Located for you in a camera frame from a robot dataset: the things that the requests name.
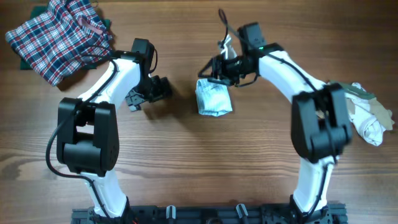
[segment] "wooden table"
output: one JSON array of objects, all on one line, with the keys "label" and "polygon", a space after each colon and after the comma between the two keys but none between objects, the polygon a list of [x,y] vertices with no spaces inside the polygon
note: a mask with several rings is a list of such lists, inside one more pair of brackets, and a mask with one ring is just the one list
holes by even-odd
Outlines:
[{"label": "wooden table", "polygon": [[[1,35],[28,20],[30,1],[0,4]],[[230,88],[234,111],[211,118],[197,111],[199,69],[218,53],[224,27],[217,9],[238,28],[258,21],[320,80],[360,82],[398,113],[398,10],[395,1],[100,1],[112,20],[114,47],[149,39],[159,52],[155,75],[167,76],[174,97],[118,111],[120,185],[133,205],[248,205],[288,202],[299,157],[290,140],[290,104],[265,80]],[[239,48],[238,41],[234,46]],[[92,86],[108,65],[78,72],[59,88],[0,42],[0,223],[68,223],[71,209],[92,205],[80,180],[53,175],[47,141],[63,97]],[[62,172],[67,168],[57,164]],[[346,203],[350,223],[398,222],[398,135],[374,147],[354,133],[333,173],[329,200]]]}]

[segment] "black cable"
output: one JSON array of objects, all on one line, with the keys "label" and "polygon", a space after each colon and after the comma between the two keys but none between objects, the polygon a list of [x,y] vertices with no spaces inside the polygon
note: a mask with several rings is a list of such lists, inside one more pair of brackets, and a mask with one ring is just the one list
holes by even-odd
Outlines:
[{"label": "black cable", "polygon": [[[228,24],[224,10],[218,9],[218,16],[220,17],[221,21],[223,21],[224,24]],[[228,28],[226,27],[224,39],[223,41],[221,41],[221,49],[224,49],[224,44],[227,36],[228,36]]]},{"label": "black cable", "polygon": [[[98,57],[98,58],[101,58],[104,61],[107,61],[107,60],[110,60],[113,57],[113,54],[114,54],[114,50],[109,49],[107,47],[100,46],[100,45],[93,44],[93,45],[89,45],[87,47],[97,47],[97,48],[105,49],[105,50],[107,50],[107,51],[109,51],[111,53],[108,56],[93,55],[93,54],[82,54],[82,53],[80,53],[80,56],[83,56],[83,57]],[[82,61],[82,62],[84,62],[85,65],[97,65],[98,64],[98,62],[90,62],[90,63],[87,63],[85,61]]]},{"label": "black cable", "polygon": [[248,86],[248,85],[252,85],[253,83],[255,83],[255,82],[257,81],[257,78],[258,78],[259,76],[260,76],[259,72],[256,71],[256,74],[255,74],[255,76],[254,76],[253,81],[248,82],[248,83],[244,83],[244,84],[239,84],[239,85],[235,84],[235,87],[241,88],[241,87],[245,87],[245,86]]},{"label": "black cable", "polygon": [[312,205],[312,207],[311,207],[310,211],[308,212],[308,214],[303,217],[303,222],[302,223],[307,222],[311,218],[312,214],[314,213],[315,209],[317,208],[317,206],[319,204],[319,201],[321,200],[321,197],[322,197],[322,194],[323,194],[323,188],[325,187],[326,175],[328,173],[328,166],[329,165],[336,165],[336,164],[334,164],[332,162],[329,162],[329,163],[327,163],[327,164],[325,164],[323,166],[323,174],[322,174],[321,186],[320,186],[319,191],[318,191],[317,199],[316,199],[315,203]]},{"label": "black cable", "polygon": [[[100,56],[100,55],[83,55],[81,54],[81,56],[86,56],[86,57],[99,57],[99,58],[107,58],[104,56]],[[63,174],[61,172],[59,172],[57,169],[55,169],[52,164],[51,164],[51,160],[50,160],[50,152],[51,152],[51,147],[52,144],[55,140],[55,137],[57,137],[57,134],[59,132],[59,130],[69,121],[69,119],[73,118],[74,115],[76,114],[77,111],[81,110],[83,107],[85,107],[92,99],[96,98],[99,93],[109,84],[109,82],[114,78],[115,74],[118,72],[118,66],[116,65],[116,62],[114,62],[113,59],[109,59],[109,62],[111,62],[114,66],[113,68],[113,72],[111,74],[111,76],[85,101],[83,101],[79,106],[77,106],[71,113],[70,115],[65,118],[58,126],[57,128],[55,128],[54,132],[52,133],[50,139],[49,139],[49,143],[47,144],[47,148],[45,151],[45,161],[47,163],[47,167],[56,175],[60,176],[60,177],[66,177],[66,178],[74,178],[74,179],[83,179],[86,180],[89,184],[90,187],[93,189],[94,195],[102,209],[102,211],[104,212],[106,218],[107,218],[107,222],[108,223],[112,223],[111,222],[111,217],[109,216],[109,214],[107,213],[106,209],[105,209],[105,205],[102,203],[100,196],[98,195],[98,192],[95,188],[94,185],[94,181],[91,180],[88,177],[82,176],[82,175],[70,175],[70,174]]]},{"label": "black cable", "polygon": [[156,66],[157,66],[157,50],[156,50],[155,48],[154,48],[154,50],[155,50],[155,53],[156,53],[156,62],[155,62],[155,67],[154,67],[154,69],[149,70],[149,73],[151,73],[151,74],[155,71]]}]

